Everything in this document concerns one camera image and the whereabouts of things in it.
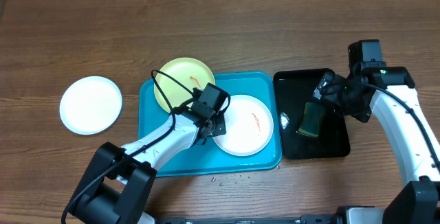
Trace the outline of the white plate with red smear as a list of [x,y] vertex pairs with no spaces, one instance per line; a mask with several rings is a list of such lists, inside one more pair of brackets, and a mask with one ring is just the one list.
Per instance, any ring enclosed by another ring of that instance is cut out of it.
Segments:
[[225,135],[213,137],[228,154],[249,156],[263,150],[272,138],[274,121],[268,107],[248,95],[235,95],[224,113]]

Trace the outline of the green and yellow sponge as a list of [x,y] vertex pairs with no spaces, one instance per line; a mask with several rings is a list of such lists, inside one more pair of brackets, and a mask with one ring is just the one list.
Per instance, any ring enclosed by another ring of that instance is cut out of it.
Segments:
[[309,137],[318,137],[326,109],[318,103],[307,102],[298,132]]

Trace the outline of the yellow-green plate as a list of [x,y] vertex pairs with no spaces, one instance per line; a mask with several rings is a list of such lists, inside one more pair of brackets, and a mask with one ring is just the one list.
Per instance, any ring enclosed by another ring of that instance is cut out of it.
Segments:
[[[203,90],[208,83],[216,84],[208,66],[194,58],[176,58],[166,63],[160,71],[176,79],[190,91],[194,88]],[[156,73],[155,80],[172,107],[178,107],[192,97],[187,90],[163,74]]]

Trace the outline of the white plate with grey rim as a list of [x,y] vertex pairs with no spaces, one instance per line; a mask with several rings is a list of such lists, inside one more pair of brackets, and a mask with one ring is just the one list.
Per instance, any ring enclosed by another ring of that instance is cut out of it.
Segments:
[[60,100],[59,115],[71,132],[94,135],[109,128],[121,110],[118,86],[102,76],[87,76],[67,88]]

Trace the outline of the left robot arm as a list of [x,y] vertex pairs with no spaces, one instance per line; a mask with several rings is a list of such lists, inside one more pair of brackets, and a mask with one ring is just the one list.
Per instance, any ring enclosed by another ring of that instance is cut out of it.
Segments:
[[229,98],[208,102],[191,98],[138,141],[100,146],[63,210],[61,223],[69,214],[83,223],[155,223],[144,208],[157,171],[196,142],[225,134],[229,105]]

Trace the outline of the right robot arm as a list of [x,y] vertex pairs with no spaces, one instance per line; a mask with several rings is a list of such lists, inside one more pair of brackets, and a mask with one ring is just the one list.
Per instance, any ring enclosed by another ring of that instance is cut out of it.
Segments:
[[439,143],[404,67],[354,69],[348,77],[325,73],[313,93],[343,115],[367,122],[374,115],[395,154],[403,188],[386,208],[339,210],[341,223],[438,223]]

